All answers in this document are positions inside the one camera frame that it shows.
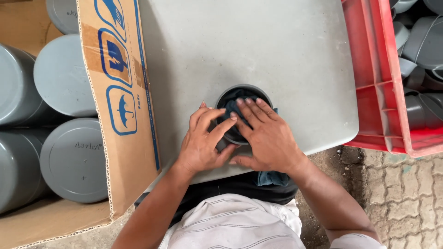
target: concrete floor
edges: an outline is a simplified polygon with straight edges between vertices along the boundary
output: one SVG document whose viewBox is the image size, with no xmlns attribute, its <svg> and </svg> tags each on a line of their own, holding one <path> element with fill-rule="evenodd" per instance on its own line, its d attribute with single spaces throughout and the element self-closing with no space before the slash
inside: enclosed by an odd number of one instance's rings
<svg viewBox="0 0 443 249">
<path fill-rule="evenodd" d="M 413 159 L 406 155 L 335 147 L 310 159 L 365 208 L 388 249 L 443 248 L 443 153 Z M 327 249 L 324 229 L 298 193 L 307 249 Z M 111 247 L 133 208 L 115 223 L 32 249 Z"/>
</svg>

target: gray table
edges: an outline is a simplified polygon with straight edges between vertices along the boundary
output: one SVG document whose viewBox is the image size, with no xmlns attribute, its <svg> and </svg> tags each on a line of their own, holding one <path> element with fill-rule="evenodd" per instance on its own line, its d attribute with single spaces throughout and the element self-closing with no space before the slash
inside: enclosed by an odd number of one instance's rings
<svg viewBox="0 0 443 249">
<path fill-rule="evenodd" d="M 237 84 L 267 93 L 305 154 L 357 134 L 354 74 L 340 0 L 139 4 L 164 169 L 175 161 L 189 116 L 202 100 L 214 106 L 225 89 Z M 241 150 L 250 154 L 248 147 Z M 202 172 L 193 183 L 246 171 L 225 165 Z"/>
</svg>

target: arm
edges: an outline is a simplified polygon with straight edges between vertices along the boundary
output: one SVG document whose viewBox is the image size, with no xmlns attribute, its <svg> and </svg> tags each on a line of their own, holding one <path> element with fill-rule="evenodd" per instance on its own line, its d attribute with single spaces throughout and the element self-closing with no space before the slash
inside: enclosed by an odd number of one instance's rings
<svg viewBox="0 0 443 249">
<path fill-rule="evenodd" d="M 203 102 L 189 120 L 177 161 L 132 214 L 114 242 L 112 249 L 157 248 L 180 205 L 192 177 L 199 171 L 221 167 L 236 146 L 230 144 L 218 153 L 215 146 L 237 118 L 227 119 L 211 133 L 211 120 L 223 115 L 225 109 L 207 108 Z"/>
<path fill-rule="evenodd" d="M 329 241 L 348 234 L 362 233 L 380 242 L 374 226 L 360 205 L 333 179 L 317 168 L 298 148 L 288 124 L 263 100 L 237 100 L 243 116 L 237 127 L 249 141 L 253 156 L 236 156 L 237 163 L 255 171 L 288 174 L 299 187 L 316 218 L 326 229 Z"/>
</svg>

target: dirt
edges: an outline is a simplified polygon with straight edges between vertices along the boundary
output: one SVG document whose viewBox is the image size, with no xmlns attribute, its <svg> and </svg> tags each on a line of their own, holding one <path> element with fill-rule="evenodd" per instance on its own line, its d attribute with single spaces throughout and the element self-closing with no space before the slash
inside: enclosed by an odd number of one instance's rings
<svg viewBox="0 0 443 249">
<path fill-rule="evenodd" d="M 309 158 L 323 172 L 341 184 L 364 208 L 364 182 L 361 173 L 363 153 L 361 149 L 341 145 L 310 155 Z M 302 221 L 300 238 L 306 248 L 328 249 L 330 244 L 325 230 L 315 218 L 300 191 L 295 198 L 298 202 L 299 216 Z"/>
</svg>

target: white shirt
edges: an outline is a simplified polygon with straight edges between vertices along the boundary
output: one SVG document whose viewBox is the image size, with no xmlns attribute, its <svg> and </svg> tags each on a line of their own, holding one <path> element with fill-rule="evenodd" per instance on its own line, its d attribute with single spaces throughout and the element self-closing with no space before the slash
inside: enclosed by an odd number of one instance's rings
<svg viewBox="0 0 443 249">
<path fill-rule="evenodd" d="M 186 212 L 165 234 L 159 249 L 305 249 L 293 199 L 282 206 L 242 195 L 208 198 Z M 363 234 L 335 239 L 334 249 L 386 249 Z"/>
</svg>

